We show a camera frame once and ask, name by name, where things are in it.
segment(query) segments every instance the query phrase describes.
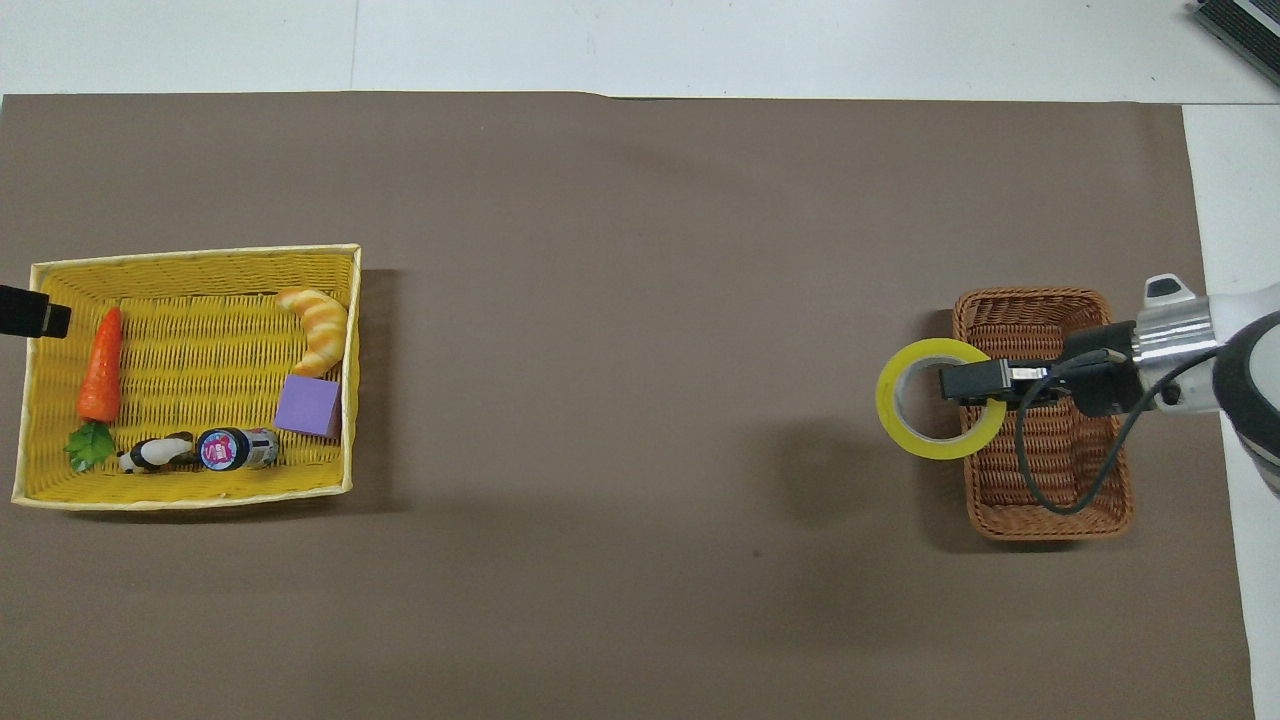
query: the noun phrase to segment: toy carrot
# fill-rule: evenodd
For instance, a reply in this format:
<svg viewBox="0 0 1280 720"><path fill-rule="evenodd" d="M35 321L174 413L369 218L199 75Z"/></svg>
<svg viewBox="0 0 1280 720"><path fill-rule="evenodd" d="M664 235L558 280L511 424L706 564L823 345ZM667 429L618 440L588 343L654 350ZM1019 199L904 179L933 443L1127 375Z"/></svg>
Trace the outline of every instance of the toy carrot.
<svg viewBox="0 0 1280 720"><path fill-rule="evenodd" d="M88 369L76 402L76 411L84 419L84 424L70 434L63 448L70 455L72 469L77 473L88 470L115 452L106 423L115 420L120 413L123 340L120 309L111 307L97 327L90 348Z"/></svg>

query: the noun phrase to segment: brown paper surface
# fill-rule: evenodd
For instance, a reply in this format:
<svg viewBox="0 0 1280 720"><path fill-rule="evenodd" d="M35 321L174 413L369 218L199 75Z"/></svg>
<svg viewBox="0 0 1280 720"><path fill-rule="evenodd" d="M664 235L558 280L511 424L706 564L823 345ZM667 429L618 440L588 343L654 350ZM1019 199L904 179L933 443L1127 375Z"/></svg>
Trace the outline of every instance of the brown paper surface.
<svg viewBox="0 0 1280 720"><path fill-rule="evenodd" d="M1046 547L979 537L873 407L968 290L1202 287L1178 108L9 96L0 238L23 287L366 268L351 495L0 507L6 717L1252 715L1216 416L1144 418L1132 532Z"/></svg>

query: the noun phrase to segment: can label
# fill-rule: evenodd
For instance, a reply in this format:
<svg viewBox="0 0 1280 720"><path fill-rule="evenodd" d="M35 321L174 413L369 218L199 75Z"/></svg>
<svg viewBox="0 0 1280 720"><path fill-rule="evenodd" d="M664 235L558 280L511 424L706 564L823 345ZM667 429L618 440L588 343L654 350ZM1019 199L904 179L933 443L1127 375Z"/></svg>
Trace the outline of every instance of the can label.
<svg viewBox="0 0 1280 720"><path fill-rule="evenodd" d="M223 430L210 433L205 438L205 442L200 443L200 457L210 470L225 470L230 468L236 462L236 455L239 451L241 448L237 447L236 438Z"/></svg>
<svg viewBox="0 0 1280 720"><path fill-rule="evenodd" d="M253 428L244 430L244 436L248 438L248 457L244 459L246 466L264 468L275 462L276 456L280 455L280 441L275 437L275 433L266 428Z"/></svg>

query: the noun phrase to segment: small can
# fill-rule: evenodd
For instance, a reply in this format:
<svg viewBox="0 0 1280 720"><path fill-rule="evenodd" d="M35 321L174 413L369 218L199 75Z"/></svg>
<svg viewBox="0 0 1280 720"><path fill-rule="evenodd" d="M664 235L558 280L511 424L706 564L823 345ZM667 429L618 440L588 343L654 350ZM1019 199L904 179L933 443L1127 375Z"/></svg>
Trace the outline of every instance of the small can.
<svg viewBox="0 0 1280 720"><path fill-rule="evenodd" d="M266 428L214 428L196 442L200 461L210 470L266 468L280 455L280 438Z"/></svg>

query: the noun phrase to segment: toy panda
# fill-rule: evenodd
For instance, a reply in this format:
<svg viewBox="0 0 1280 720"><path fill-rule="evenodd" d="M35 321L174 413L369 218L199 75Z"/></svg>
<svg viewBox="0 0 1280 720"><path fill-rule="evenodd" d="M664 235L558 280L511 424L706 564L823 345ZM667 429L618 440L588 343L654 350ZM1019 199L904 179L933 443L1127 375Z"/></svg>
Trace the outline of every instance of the toy panda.
<svg viewBox="0 0 1280 720"><path fill-rule="evenodd" d="M192 434L187 432L150 438L134 445L128 452L116 452L115 457L125 473L159 470L170 464L191 465L200 461L200 457L196 456L193 439Z"/></svg>

